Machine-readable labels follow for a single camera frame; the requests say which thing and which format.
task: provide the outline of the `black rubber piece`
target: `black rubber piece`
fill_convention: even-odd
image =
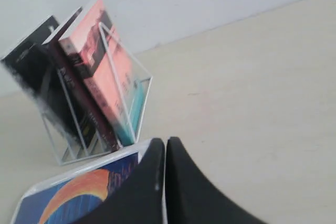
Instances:
[[[161,224],[165,149],[154,138],[130,177],[95,210],[74,224]]]
[[[215,188],[178,137],[171,137],[166,148],[165,195],[169,223],[264,223]]]

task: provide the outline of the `black curved object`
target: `black curved object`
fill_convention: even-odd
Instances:
[[[178,137],[167,144],[165,195],[169,223],[265,224],[217,190]]]
[[[162,140],[154,138],[121,187],[73,224],[161,224],[164,155]]]

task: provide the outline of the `white table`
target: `white table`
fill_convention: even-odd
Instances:
[[[154,75],[142,139],[179,136],[220,190],[269,223],[335,223],[335,3],[305,0],[142,53]],[[24,95],[0,110],[7,223],[30,185],[78,164],[56,165]]]

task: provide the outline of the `orange arc graphic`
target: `orange arc graphic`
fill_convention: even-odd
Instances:
[[[61,205],[77,196],[93,195],[104,201],[108,195],[109,173],[105,169],[93,170],[66,183],[49,201],[39,224],[44,224]]]

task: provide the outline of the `white wire cassette holder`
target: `white wire cassette holder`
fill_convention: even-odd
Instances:
[[[111,66],[111,70],[114,76],[114,80],[116,82],[117,88],[118,88],[118,92],[119,92],[119,96],[122,102],[122,107],[124,112],[126,113],[127,116],[127,127],[129,128],[129,131],[131,132],[131,137],[132,137],[132,142],[133,143],[137,143],[139,141],[140,138],[140,133],[141,133],[141,128],[142,128],[142,122],[143,122],[143,117],[144,117],[144,111],[146,108],[146,104],[147,104],[147,100],[148,100],[148,95],[149,95],[149,91],[150,91],[150,87],[152,84],[152,80],[153,80],[153,76],[150,74],[150,72],[144,67],[144,65],[124,46],[124,44],[120,41],[119,38],[116,38],[108,29],[108,27],[103,24],[102,22],[99,23],[99,30],[100,30],[100,36],[105,48],[105,51],[107,53],[108,59],[109,59],[109,63]],[[128,54],[129,58],[133,61],[133,63],[136,64],[136,66],[139,67],[139,70],[143,72],[144,77],[140,79],[140,83],[143,85],[144,87],[144,101],[142,104],[142,108],[140,111],[140,117],[138,120],[138,125],[136,127],[136,131],[134,131],[133,129],[133,125],[131,124],[131,120],[130,120],[130,109],[127,108],[127,104],[125,102],[125,98],[124,98],[124,94],[122,91],[122,86],[117,74],[117,69],[115,67],[115,64],[113,62],[113,52],[110,52],[109,50],[109,46],[108,46],[108,42],[106,40],[106,36],[105,34],[109,34],[111,36],[112,39],[114,39],[117,44],[119,44],[119,46],[121,46],[125,52]],[[69,91],[68,88],[66,86],[66,83],[63,79],[63,76],[61,74],[60,71],[57,71],[58,73],[58,77],[60,80],[60,83],[62,85],[68,106],[69,106],[69,110],[71,112],[72,118],[74,120],[76,129],[77,129],[77,133],[80,139],[80,142],[75,142],[72,137],[67,134],[64,130],[61,129],[61,138],[62,139],[62,143],[64,144],[64,148],[59,148],[59,141],[57,140],[53,134],[52,134],[52,129],[50,128],[50,124],[48,123],[48,118],[46,117],[46,113],[44,108],[42,108],[41,106],[39,107],[40,113],[41,113],[41,117],[42,117],[42,121],[43,124],[46,128],[46,132],[48,135],[48,138],[51,142],[51,147],[52,147],[52,151],[55,155],[56,161],[59,165],[66,165],[66,164],[71,164],[74,162],[78,162],[78,161],[82,161],[82,160],[86,160],[89,158],[94,158],[94,157],[98,157],[98,156],[102,156],[102,155],[106,155],[111,153],[111,149],[109,147],[108,144],[106,144],[104,142],[104,140],[100,137],[100,134],[98,132],[98,130],[96,130],[95,136],[93,137],[91,143],[89,146],[85,145],[85,141],[84,141],[84,137],[83,134],[81,132],[80,126],[79,126],[79,121],[76,117],[75,111],[74,111],[74,106],[71,103],[71,99],[70,99],[70,95],[69,95]]]

